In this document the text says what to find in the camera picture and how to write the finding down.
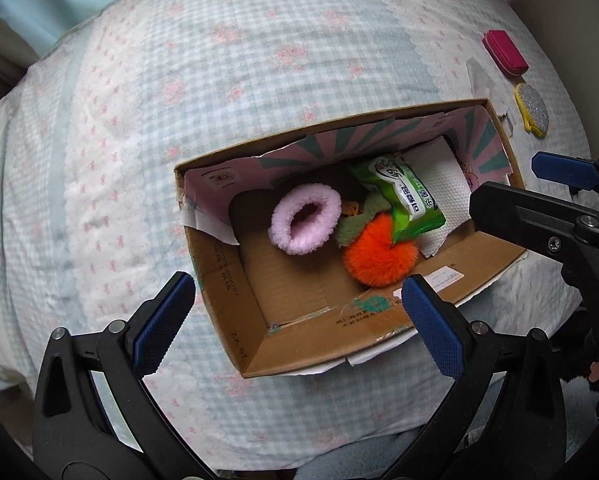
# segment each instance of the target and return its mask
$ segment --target cardboard box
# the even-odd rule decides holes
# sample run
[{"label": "cardboard box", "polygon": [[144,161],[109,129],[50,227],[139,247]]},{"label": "cardboard box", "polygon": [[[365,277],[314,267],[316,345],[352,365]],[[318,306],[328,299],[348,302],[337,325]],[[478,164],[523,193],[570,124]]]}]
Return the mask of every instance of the cardboard box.
[{"label": "cardboard box", "polygon": [[[523,188],[515,156],[494,108],[487,100],[477,99],[382,110],[313,124],[184,162],[175,168],[182,212],[190,214],[196,209],[186,204],[188,170],[222,169],[216,165],[268,154],[321,132],[388,119],[452,114],[452,110],[474,106],[486,109],[499,134],[510,163],[510,184]],[[440,130],[438,134],[451,136],[452,132]],[[201,227],[212,230],[219,225],[223,231],[217,236],[230,240],[234,234],[239,245],[185,227],[204,303],[226,353],[244,378],[279,374],[350,355],[413,326],[401,300],[393,294],[399,284],[367,290],[344,269],[334,239],[305,256],[288,256],[268,240],[273,208],[297,184],[323,182],[339,191],[344,200],[363,202],[367,191],[344,168],[345,163],[327,162],[321,160],[316,168],[299,173],[274,189],[251,189],[236,195],[228,210],[229,228],[225,225],[229,222],[218,220],[213,226]],[[201,215],[185,223],[200,226],[204,221],[208,219]],[[518,246],[475,232],[469,221],[448,236],[436,256],[428,260],[422,257],[413,273],[428,275],[442,267],[461,273],[461,279],[439,291],[444,300],[457,303],[493,279],[522,252]]]}]

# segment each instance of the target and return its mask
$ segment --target blue gripper pad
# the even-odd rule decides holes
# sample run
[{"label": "blue gripper pad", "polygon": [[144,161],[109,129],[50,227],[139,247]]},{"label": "blue gripper pad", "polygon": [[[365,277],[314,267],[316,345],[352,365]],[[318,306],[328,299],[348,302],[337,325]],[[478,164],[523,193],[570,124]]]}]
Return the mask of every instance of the blue gripper pad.
[{"label": "blue gripper pad", "polygon": [[576,189],[590,191],[599,186],[599,172],[595,163],[585,158],[537,152],[532,158],[531,169],[537,178]]},{"label": "blue gripper pad", "polygon": [[[171,283],[177,275],[180,275],[178,279]],[[133,369],[138,377],[157,371],[195,303],[195,280],[185,272],[178,272],[175,276],[151,300],[150,303],[158,302],[158,306],[134,338]]]},{"label": "blue gripper pad", "polygon": [[[431,293],[435,295],[434,301],[429,297]],[[465,345],[442,316],[436,303],[445,304],[421,276],[406,278],[402,286],[402,304],[408,317],[422,336],[439,371],[456,381],[464,372]],[[456,310],[454,305],[447,305]]]}]

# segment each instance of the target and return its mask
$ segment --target pink fluffy scrunchie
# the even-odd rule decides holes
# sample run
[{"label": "pink fluffy scrunchie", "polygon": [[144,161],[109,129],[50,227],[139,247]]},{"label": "pink fluffy scrunchie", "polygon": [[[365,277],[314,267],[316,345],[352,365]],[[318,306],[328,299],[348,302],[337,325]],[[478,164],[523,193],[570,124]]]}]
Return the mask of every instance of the pink fluffy scrunchie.
[{"label": "pink fluffy scrunchie", "polygon": [[[305,206],[317,209],[306,219],[293,223]],[[297,186],[282,198],[272,213],[268,237],[288,254],[307,254],[326,243],[342,214],[342,198],[326,184]]]}]

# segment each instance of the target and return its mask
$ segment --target green plastic package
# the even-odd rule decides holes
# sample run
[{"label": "green plastic package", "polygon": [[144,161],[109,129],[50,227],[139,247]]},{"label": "green plastic package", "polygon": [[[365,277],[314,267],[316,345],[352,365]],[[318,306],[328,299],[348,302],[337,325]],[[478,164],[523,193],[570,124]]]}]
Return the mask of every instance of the green plastic package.
[{"label": "green plastic package", "polygon": [[446,223],[435,199],[400,153],[349,164],[368,190],[377,190],[393,205],[393,243],[412,240]]}]

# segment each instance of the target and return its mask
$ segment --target orange pom-pom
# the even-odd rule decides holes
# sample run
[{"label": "orange pom-pom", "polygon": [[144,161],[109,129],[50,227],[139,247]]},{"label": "orange pom-pom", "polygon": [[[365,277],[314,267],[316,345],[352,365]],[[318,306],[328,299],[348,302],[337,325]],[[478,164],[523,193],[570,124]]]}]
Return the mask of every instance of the orange pom-pom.
[{"label": "orange pom-pom", "polygon": [[342,252],[343,264],[351,276],[375,288],[405,278],[419,256],[412,241],[393,245],[393,219],[388,213],[378,214]]}]

